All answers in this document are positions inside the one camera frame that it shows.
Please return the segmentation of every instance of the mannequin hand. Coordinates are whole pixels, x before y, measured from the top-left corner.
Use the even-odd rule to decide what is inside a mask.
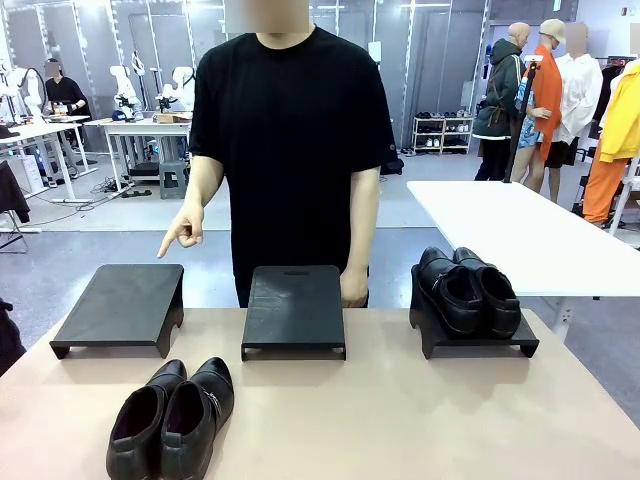
[[[369,296],[369,277],[367,270],[347,268],[340,276],[342,306],[345,308],[363,307]]]
[[[544,118],[545,120],[551,118],[551,110],[547,110],[546,108],[534,108],[531,110],[531,116],[535,118]]]
[[[197,202],[185,202],[162,240],[158,258],[166,255],[167,250],[176,239],[184,248],[202,243],[203,220],[204,208],[202,205]]]

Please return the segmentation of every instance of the yellow hoodie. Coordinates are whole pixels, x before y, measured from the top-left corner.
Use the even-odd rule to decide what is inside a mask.
[[[602,132],[600,161],[636,157],[640,152],[640,62],[629,64],[611,99]]]

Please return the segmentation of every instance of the orange pants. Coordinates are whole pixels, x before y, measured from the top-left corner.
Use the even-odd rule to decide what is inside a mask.
[[[629,158],[619,158],[612,163],[601,162],[600,145],[598,145],[589,175],[589,183],[584,194],[582,211],[587,222],[607,221],[613,196],[624,178],[624,171],[629,160]]]

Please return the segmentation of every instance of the blue-gray floor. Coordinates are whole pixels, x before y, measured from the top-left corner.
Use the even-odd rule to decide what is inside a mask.
[[[29,236],[29,255],[0,254],[0,297],[27,347],[68,313],[96,268],[106,263],[152,263],[161,232],[43,233]],[[435,228],[379,229],[372,255],[371,307],[406,308],[411,266],[425,247],[451,249]],[[174,247],[166,260],[185,267],[186,307],[237,305],[229,232],[206,232],[191,250]],[[523,299],[547,324],[554,299]],[[640,425],[640,299],[581,299],[567,346]]]

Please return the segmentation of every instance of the leather shoe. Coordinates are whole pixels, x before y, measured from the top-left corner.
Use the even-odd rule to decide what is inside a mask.
[[[162,426],[162,478],[202,480],[213,441],[233,411],[231,374],[221,358],[207,360],[178,386]]]
[[[125,401],[107,449],[112,480],[151,480],[160,474],[160,429],[169,398],[186,377],[184,364],[171,360]]]
[[[458,248],[453,254],[453,261],[474,272],[482,291],[489,333],[498,338],[513,337],[520,326],[522,312],[509,279],[468,248]]]
[[[418,264],[422,291],[437,307],[449,333],[474,335],[482,321],[482,295],[472,273],[438,248],[428,248]]]

